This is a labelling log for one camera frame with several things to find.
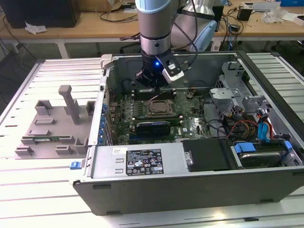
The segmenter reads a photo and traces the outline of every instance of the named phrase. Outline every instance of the power supply label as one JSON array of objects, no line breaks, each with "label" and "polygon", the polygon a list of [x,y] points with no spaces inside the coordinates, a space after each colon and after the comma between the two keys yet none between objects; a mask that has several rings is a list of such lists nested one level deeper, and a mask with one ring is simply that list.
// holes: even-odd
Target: power supply label
[{"label": "power supply label", "polygon": [[127,151],[126,174],[128,176],[162,174],[160,149]]}]

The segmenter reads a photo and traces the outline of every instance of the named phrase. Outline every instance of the green circuit board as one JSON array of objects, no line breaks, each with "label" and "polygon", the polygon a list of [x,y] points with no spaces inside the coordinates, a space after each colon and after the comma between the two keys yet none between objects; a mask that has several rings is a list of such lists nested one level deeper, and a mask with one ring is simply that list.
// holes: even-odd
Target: green circuit board
[{"label": "green circuit board", "polygon": [[[156,100],[154,106],[149,108],[151,102],[134,100],[131,95],[117,95],[110,107],[115,131],[114,143],[174,143],[183,139],[212,138],[200,111],[204,97],[206,96],[198,95],[187,99],[187,92],[177,91],[174,99]],[[169,135],[158,138],[140,137],[136,134],[138,123],[159,121],[170,123]]]}]

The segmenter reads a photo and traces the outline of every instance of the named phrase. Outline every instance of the computer case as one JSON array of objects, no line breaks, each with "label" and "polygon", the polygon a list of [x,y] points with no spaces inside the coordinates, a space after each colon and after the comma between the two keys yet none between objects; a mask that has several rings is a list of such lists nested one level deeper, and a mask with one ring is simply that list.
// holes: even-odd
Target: computer case
[{"label": "computer case", "polygon": [[0,0],[10,25],[24,28],[31,25],[74,27],[80,18],[78,0]]}]

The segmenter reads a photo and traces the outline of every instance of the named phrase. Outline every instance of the blue clip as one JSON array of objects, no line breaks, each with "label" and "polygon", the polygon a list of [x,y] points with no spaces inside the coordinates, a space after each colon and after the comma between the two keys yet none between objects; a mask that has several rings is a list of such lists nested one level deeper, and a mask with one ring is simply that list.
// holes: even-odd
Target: blue clip
[{"label": "blue clip", "polygon": [[285,146],[286,146],[286,148],[287,148],[288,151],[292,150],[293,146],[292,146],[292,144],[289,141],[285,141],[284,144],[285,144]]},{"label": "blue clip", "polygon": [[80,170],[80,169],[81,169],[81,162],[79,161],[72,162],[70,166],[70,170]]},{"label": "blue clip", "polygon": [[234,146],[234,149],[236,150],[237,153],[248,153],[248,152],[255,152],[256,151],[253,143],[250,143],[250,142],[237,143]]}]

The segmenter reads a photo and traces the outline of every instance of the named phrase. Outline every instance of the workbench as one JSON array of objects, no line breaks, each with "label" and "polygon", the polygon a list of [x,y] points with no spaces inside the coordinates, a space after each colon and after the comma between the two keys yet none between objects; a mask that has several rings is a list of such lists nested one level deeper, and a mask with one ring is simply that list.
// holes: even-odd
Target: workbench
[{"label": "workbench", "polygon": [[[302,77],[281,57],[270,53],[249,54],[249,57],[304,121]],[[1,228],[29,225],[31,228],[93,227],[97,224],[102,228],[304,225],[304,187],[279,203],[98,217],[90,212],[72,186],[72,180],[79,178],[84,171],[70,170],[69,166],[81,159],[13,159],[21,136],[36,114],[34,107],[38,100],[50,100],[52,106],[65,105],[57,92],[61,85],[69,84],[72,97],[79,105],[85,105],[87,101],[96,100],[100,75],[99,58],[54,59],[36,63],[0,116]],[[250,83],[261,94],[254,81]]]},{"label": "workbench", "polygon": [[[232,0],[232,6],[226,6],[224,13],[229,9],[239,6],[241,0]],[[303,13],[304,7],[283,7],[288,12]],[[139,31],[138,21],[128,23],[111,23],[102,21],[100,13],[82,12],[79,22],[74,28],[47,28],[48,32],[33,35],[25,29],[13,29],[9,26],[13,35],[21,43],[55,43],[58,46],[62,58],[69,58],[66,48],[67,43],[96,43],[97,51],[100,52],[100,42],[119,42],[120,37],[132,36]],[[135,15],[134,13],[114,12],[108,19],[118,20]],[[275,41],[275,40],[303,40],[304,28],[290,21],[283,23],[265,24],[261,20],[262,13],[254,13],[248,22],[244,21],[244,31],[237,38],[239,41]],[[239,24],[229,18],[229,22]],[[219,31],[213,37],[212,51],[218,51],[226,33],[226,26],[221,22]],[[0,38],[4,43],[15,44],[16,40],[8,33],[0,18]]]}]

